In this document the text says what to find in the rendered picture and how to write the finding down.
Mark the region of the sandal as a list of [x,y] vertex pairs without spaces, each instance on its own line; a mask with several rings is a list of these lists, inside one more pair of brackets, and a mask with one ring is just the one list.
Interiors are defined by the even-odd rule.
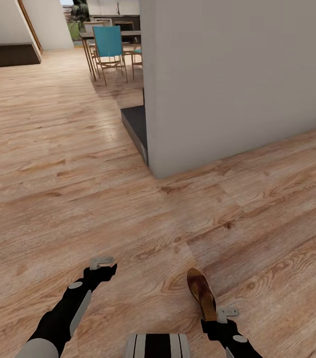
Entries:
[[202,311],[203,321],[216,321],[216,303],[206,277],[196,268],[191,268],[187,275],[188,287]]

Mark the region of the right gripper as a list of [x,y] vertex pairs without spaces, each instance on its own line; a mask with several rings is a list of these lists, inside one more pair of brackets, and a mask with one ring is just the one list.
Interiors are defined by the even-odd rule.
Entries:
[[236,323],[228,320],[227,324],[220,324],[217,321],[206,321],[201,319],[203,333],[208,334],[210,341],[219,341],[222,345],[221,336],[226,330],[237,331]]

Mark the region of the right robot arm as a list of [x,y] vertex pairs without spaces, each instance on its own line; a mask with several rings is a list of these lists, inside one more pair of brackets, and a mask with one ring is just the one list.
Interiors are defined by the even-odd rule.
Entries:
[[203,333],[208,334],[210,341],[219,341],[226,350],[227,358],[263,358],[256,352],[249,340],[237,331],[236,323],[227,317],[237,317],[240,312],[237,308],[217,308],[216,321],[201,319]]

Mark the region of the robot trunk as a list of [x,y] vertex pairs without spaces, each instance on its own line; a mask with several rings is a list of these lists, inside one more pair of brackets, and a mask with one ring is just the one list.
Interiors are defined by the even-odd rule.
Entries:
[[192,358],[186,334],[130,334],[123,358]]

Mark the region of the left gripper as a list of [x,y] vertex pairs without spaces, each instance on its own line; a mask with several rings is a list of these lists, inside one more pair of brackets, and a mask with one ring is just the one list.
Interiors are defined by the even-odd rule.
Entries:
[[97,280],[97,286],[102,281],[109,281],[112,275],[116,272],[117,264],[112,267],[101,267],[97,270],[90,270],[90,267],[84,269],[83,276],[86,277],[88,275],[93,275]]

